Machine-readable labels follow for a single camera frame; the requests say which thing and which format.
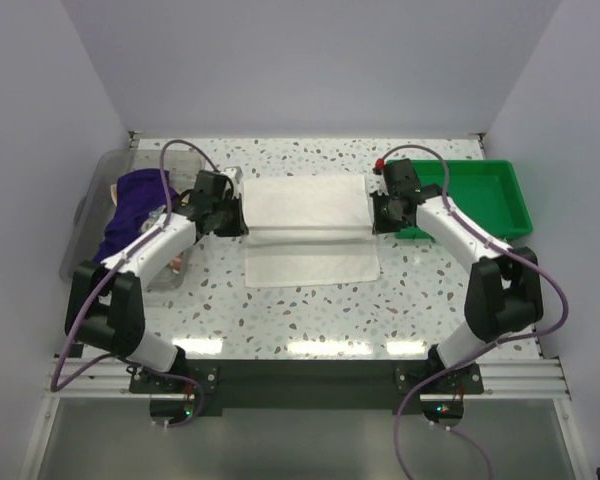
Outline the white towel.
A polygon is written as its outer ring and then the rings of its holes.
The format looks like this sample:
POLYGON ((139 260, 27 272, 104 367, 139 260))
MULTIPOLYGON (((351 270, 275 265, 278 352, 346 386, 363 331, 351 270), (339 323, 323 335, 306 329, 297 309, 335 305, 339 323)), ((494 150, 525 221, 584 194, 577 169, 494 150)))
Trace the white towel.
POLYGON ((381 275, 361 174, 248 179, 243 214, 248 288, 374 282, 381 275))

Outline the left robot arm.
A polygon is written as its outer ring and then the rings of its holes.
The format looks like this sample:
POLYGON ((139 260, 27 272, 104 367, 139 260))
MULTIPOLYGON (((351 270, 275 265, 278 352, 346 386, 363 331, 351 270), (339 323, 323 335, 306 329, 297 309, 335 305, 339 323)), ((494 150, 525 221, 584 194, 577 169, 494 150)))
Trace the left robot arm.
POLYGON ((242 214, 242 171, 201 171, 187 200, 174 200, 156 223, 100 263, 82 262, 73 274, 65 319, 67 341, 78 341, 140 365, 165 392, 188 379, 184 350, 145 325, 143 288, 202 237, 247 233, 242 214))

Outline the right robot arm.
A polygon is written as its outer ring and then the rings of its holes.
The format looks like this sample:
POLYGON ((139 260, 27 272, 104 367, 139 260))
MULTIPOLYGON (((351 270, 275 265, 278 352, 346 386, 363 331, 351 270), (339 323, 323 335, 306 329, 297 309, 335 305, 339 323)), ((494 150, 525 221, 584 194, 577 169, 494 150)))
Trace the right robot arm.
POLYGON ((520 332, 544 314, 534 252, 514 249, 468 217, 437 184, 423 184, 410 160, 379 160, 374 173, 385 191, 371 194, 373 232, 416 227, 439 242, 469 274, 464 320, 427 354, 425 379, 448 392, 461 380, 457 363, 503 336, 520 332))

